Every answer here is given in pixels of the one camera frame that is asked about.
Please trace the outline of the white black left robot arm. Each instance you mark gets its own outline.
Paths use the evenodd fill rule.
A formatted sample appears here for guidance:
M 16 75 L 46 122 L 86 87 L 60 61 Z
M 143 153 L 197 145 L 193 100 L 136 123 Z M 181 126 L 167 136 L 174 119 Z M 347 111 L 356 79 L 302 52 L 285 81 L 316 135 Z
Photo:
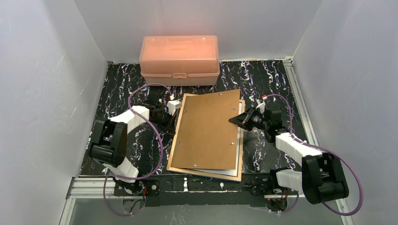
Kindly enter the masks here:
M 155 94 L 118 116 L 96 120 L 88 144 L 88 157 L 108 168 L 117 180 L 134 183 L 139 171 L 126 157 L 128 134 L 148 121 L 175 134 L 176 112 L 181 106 L 181 101 L 173 97 L 163 104 Z

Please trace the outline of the hot air balloon photo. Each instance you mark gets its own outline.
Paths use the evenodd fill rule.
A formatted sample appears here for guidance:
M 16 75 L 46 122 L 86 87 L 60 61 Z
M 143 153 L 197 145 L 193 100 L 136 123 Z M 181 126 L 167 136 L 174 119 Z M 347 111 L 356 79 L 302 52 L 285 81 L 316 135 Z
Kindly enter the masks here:
M 237 142 L 236 142 L 236 165 L 235 169 L 193 169 L 194 171 L 198 172 L 205 172 L 205 173 L 213 173 L 213 174 L 218 174 L 218 175 L 226 175 L 226 176 L 232 176 L 232 177 L 237 177 L 238 173 L 240 171 L 239 166 L 241 165 L 241 157 L 240 157 L 240 147 L 242 144 L 242 129 L 237 128 Z

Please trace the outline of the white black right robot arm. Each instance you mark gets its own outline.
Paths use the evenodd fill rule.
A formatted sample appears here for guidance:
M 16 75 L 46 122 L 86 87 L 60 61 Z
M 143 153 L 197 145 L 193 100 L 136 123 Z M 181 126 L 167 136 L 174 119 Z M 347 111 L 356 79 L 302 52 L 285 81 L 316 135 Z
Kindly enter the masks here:
M 300 141 L 283 125 L 282 111 L 278 106 L 250 107 L 229 119 L 230 123 L 251 131 L 264 132 L 268 143 L 285 152 L 301 166 L 301 171 L 285 168 L 270 170 L 265 182 L 266 190 L 292 189 L 304 194 L 311 204 L 346 198 L 349 188 L 340 159 L 333 154 L 316 150 Z

